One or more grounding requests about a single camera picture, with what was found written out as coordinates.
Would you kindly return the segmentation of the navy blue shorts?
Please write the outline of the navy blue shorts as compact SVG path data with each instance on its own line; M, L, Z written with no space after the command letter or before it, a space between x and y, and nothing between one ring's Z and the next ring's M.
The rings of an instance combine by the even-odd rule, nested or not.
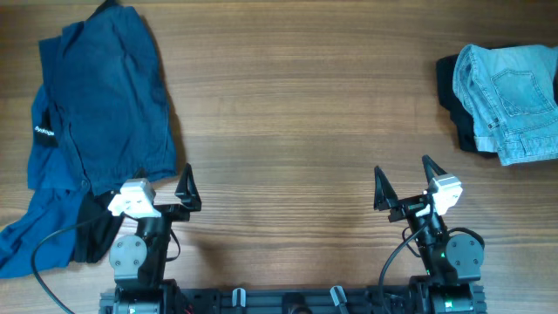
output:
M51 127L79 184L101 195L141 169L149 181L176 174L159 56L132 6L96 10L39 53Z

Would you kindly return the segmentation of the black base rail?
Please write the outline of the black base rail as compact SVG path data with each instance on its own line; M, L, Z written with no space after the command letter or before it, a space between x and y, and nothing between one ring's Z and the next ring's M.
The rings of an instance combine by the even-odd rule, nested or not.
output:
M412 290L407 286L387 286L380 293L370 286L348 289L183 290L184 313L487 313L481 286Z

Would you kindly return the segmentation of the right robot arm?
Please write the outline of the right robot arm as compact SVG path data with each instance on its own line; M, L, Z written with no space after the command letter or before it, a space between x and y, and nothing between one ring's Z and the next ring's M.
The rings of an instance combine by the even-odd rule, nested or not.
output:
M443 221L449 208L463 193L462 182L447 173L431 157L422 157L427 188L419 195L399 198L384 171L374 168L373 207L389 212L390 222L405 221L411 231L384 263L374 297L381 313L484 313L487 311L481 279L485 241L464 227L449 229ZM387 270L411 243L413 255L424 264L424 276L411 276L409 283L396 292L384 286Z

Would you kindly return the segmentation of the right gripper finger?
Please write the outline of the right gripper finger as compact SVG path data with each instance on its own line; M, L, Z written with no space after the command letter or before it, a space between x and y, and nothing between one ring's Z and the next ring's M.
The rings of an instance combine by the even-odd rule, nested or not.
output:
M422 164L425 170L426 181L430 182L434 177L446 174L446 171L441 168L429 155L422 156Z
M374 209L383 211L397 207L398 196L380 166L374 167L374 177Z

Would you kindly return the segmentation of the blue t-shirt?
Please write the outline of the blue t-shirt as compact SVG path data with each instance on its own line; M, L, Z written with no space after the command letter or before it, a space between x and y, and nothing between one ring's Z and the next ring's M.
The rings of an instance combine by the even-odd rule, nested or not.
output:
M78 221L79 207L88 191L74 178L63 151L51 130L50 100L43 87L31 107L33 143L28 161L28 188L34 191L26 214L1 232L1 278L32 273L31 255L38 250L36 268L63 268L73 258L77 236L74 230L49 234Z

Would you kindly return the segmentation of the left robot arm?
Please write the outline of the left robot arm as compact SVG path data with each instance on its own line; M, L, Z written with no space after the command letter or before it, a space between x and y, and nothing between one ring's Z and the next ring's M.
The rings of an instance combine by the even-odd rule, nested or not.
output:
M134 234L117 239L109 251L109 262L116 283L113 295L104 294L100 313L178 314L192 313L194 307L173 279L165 279L165 267L173 259L167 255L169 243L177 236L174 222L187 222L201 211L201 198L192 167L186 164L174 195L173 204L154 203L151 182L138 172L113 197L108 209L114 216L127 216L137 222Z

